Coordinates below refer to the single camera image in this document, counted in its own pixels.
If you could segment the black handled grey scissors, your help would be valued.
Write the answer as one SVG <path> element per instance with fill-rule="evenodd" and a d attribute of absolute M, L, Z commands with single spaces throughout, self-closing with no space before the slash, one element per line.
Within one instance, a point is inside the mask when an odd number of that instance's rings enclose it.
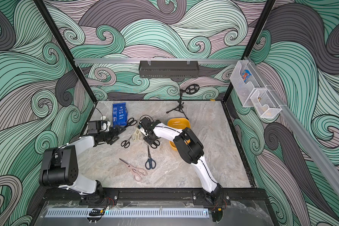
<path fill-rule="evenodd" d="M 128 139 L 121 142 L 121 147 L 128 148 L 131 145 L 131 140 L 132 135 Z"/>

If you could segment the blue handled scissors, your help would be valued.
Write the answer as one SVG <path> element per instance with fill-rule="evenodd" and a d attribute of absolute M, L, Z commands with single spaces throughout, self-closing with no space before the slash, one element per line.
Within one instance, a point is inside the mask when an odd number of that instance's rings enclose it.
<path fill-rule="evenodd" d="M 153 170 L 156 168 L 156 162 L 155 160 L 151 157 L 151 153 L 150 153 L 150 147 L 147 146 L 147 154 L 148 154 L 148 159 L 145 163 L 145 168 L 147 170 Z"/>

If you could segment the pink handled scissors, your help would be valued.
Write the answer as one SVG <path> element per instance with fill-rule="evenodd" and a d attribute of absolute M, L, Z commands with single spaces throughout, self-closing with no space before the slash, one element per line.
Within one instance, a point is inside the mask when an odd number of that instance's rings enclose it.
<path fill-rule="evenodd" d="M 142 178 L 147 176 L 147 171 L 145 169 L 134 167 L 133 165 L 123 160 L 122 158 L 120 158 L 119 160 L 122 161 L 126 168 L 131 172 L 135 181 L 141 182 Z"/>

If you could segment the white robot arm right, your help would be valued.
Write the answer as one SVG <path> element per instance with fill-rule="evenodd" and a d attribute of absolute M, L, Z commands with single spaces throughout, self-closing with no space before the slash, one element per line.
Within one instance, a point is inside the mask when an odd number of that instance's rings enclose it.
<path fill-rule="evenodd" d="M 137 128 L 150 145 L 154 144 L 158 138 L 164 138 L 174 143 L 182 160 L 191 164 L 195 169 L 206 202 L 216 204 L 222 200 L 222 186 L 214 178 L 206 163 L 203 144 L 190 128 L 176 129 L 159 120 L 152 121 L 148 117 L 142 118 Z"/>

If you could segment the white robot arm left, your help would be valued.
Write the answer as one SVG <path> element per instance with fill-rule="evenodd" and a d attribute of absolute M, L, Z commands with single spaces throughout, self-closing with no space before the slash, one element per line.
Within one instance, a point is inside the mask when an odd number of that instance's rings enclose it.
<path fill-rule="evenodd" d="M 87 134 L 74 142 L 46 149 L 42 158 L 39 184 L 66 189 L 81 196 L 98 196 L 100 199 L 104 199 L 101 183 L 98 180 L 89 179 L 79 172 L 77 157 L 100 144 L 112 145 L 124 131 L 126 128 L 121 126 L 106 129 L 88 127 Z"/>

